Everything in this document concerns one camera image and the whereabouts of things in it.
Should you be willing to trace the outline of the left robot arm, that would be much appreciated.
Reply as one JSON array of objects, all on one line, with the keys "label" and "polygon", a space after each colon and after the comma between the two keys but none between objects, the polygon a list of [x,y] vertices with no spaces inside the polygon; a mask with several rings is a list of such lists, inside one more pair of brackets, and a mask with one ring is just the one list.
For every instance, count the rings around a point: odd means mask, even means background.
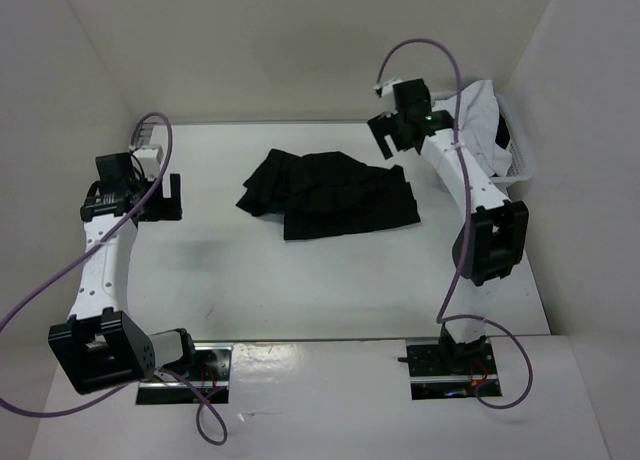
[{"label": "left robot arm", "polygon": [[198,370],[199,355],[183,328],[145,333],[128,314],[129,264],[142,222],[182,218],[181,178],[163,193],[159,146],[99,156],[99,178],[89,188],[80,217],[86,251],[78,293],[65,322],[49,330],[48,343],[79,394],[149,380],[165,368],[180,380]]}]

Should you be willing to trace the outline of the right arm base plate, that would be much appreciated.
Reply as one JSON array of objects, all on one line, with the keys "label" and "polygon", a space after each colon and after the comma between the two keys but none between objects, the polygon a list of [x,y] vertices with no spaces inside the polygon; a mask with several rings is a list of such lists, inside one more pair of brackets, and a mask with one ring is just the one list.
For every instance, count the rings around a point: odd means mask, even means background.
[{"label": "right arm base plate", "polygon": [[483,397],[502,396],[488,341],[475,352],[453,360],[445,355],[436,338],[409,340],[406,353],[397,361],[408,368],[413,400],[474,398],[477,387]]}]

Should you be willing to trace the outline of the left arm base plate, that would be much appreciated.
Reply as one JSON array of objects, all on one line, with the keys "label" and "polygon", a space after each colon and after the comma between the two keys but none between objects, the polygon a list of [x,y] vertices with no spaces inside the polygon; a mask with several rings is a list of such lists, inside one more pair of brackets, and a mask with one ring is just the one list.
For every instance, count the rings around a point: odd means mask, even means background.
[{"label": "left arm base plate", "polygon": [[[195,351],[195,364],[179,367],[176,372],[212,404],[227,404],[233,345],[200,341],[195,343]],[[139,406],[198,403],[198,397],[184,383],[165,373],[140,382],[135,400]]]}]

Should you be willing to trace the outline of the black pleated skirt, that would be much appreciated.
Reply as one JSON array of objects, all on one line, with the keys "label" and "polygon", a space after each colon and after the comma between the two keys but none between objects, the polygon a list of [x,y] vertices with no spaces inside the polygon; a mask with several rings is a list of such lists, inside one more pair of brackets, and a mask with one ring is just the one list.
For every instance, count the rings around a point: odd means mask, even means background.
[{"label": "black pleated skirt", "polygon": [[283,238],[306,241],[418,224],[400,166],[370,166],[338,151],[297,156],[272,149],[243,183],[237,207],[283,217]]}]

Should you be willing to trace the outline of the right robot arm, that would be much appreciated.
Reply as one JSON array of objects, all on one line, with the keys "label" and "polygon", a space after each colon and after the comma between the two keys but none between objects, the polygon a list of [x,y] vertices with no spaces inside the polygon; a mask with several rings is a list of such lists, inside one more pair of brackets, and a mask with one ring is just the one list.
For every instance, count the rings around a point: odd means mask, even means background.
[{"label": "right robot arm", "polygon": [[422,79],[392,79],[375,87],[382,113],[368,125],[385,158],[413,150],[438,175],[463,225],[452,246],[454,278],[436,315],[437,361],[458,374],[482,362],[495,297],[524,255],[529,210],[496,184],[511,154],[496,139],[505,132],[493,83],[480,80],[435,100]]}]

